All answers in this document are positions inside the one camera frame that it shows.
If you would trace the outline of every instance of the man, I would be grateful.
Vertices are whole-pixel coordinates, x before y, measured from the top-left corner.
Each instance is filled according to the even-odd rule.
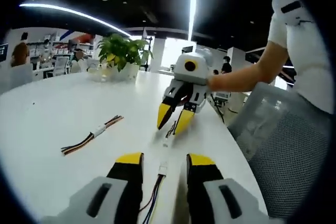
[[[222,66],[222,70],[220,71],[221,73],[231,73],[232,72],[232,67],[230,65],[230,57],[225,56],[224,57],[224,64]]]
[[[296,91],[320,110],[333,113],[333,79],[328,53],[317,24],[299,0],[273,0],[266,48],[250,67],[211,76],[213,91],[251,91],[257,82],[271,83],[288,57],[298,73]]]

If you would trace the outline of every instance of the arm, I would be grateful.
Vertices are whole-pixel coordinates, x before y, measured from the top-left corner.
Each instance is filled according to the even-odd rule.
[[[271,83],[288,59],[286,48],[268,41],[260,60],[247,68],[231,73],[211,76],[208,86],[212,91],[251,91],[257,82]]]

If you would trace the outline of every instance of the desk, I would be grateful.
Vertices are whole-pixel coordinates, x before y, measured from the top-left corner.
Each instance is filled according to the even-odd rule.
[[[166,74],[166,75],[168,75],[168,76],[173,76],[173,75],[174,75],[173,72],[171,72],[171,71],[167,71],[167,70],[158,70],[157,72],[158,72],[158,73],[161,73],[161,74]]]
[[[134,152],[144,153],[143,206],[157,178],[162,140],[179,116],[175,111],[165,127],[156,130],[157,110],[171,76],[139,71],[135,83],[97,83],[87,75],[48,78],[0,96],[0,162],[18,199],[37,219],[64,210],[71,195],[93,178],[106,176],[119,156]],[[62,156],[61,147],[81,142],[117,114],[124,119],[82,149]],[[211,157],[223,177],[245,187],[266,213],[247,161],[206,103],[172,143],[153,223],[173,223],[177,190],[186,190],[180,177],[186,176],[190,152]],[[141,212],[140,223],[146,213]]]
[[[45,72],[45,71],[51,71],[53,70],[54,67],[49,67],[49,68],[40,68],[40,69],[36,69],[33,71],[33,73],[39,73],[39,72]]]

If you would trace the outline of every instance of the computer monitor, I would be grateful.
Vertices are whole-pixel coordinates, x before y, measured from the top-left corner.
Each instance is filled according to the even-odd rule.
[[[0,45],[0,62],[3,62],[7,58],[8,44]]]
[[[193,52],[194,51],[194,46],[188,46],[182,48],[182,53],[185,54],[186,52]]]

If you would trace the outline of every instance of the person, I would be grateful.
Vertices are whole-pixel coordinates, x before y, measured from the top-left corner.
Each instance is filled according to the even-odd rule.
[[[71,61],[71,73],[86,72],[88,70],[88,63],[84,59],[84,53],[81,49],[75,49],[75,56]]]
[[[12,59],[10,66],[16,67],[20,65],[24,65],[29,61],[29,49],[26,44],[28,38],[28,33],[23,33],[21,35],[21,41],[18,45],[15,46],[13,53],[12,53]]]
[[[299,0],[272,0],[268,42],[259,61],[208,79],[212,91],[251,91],[257,82],[271,83],[287,59],[297,72],[293,91],[320,110],[333,113],[333,79],[328,53],[317,24]]]
[[[222,70],[220,71],[221,73],[231,73],[232,72],[232,67],[230,65],[230,60],[231,60],[231,58],[229,56],[224,57],[224,64],[222,66]]]
[[[53,53],[52,53],[52,46],[49,42],[49,39],[46,39],[43,42],[43,47],[41,50],[41,55],[39,55],[39,61],[40,61],[40,65],[41,68],[50,68],[53,66],[52,64],[52,57]]]

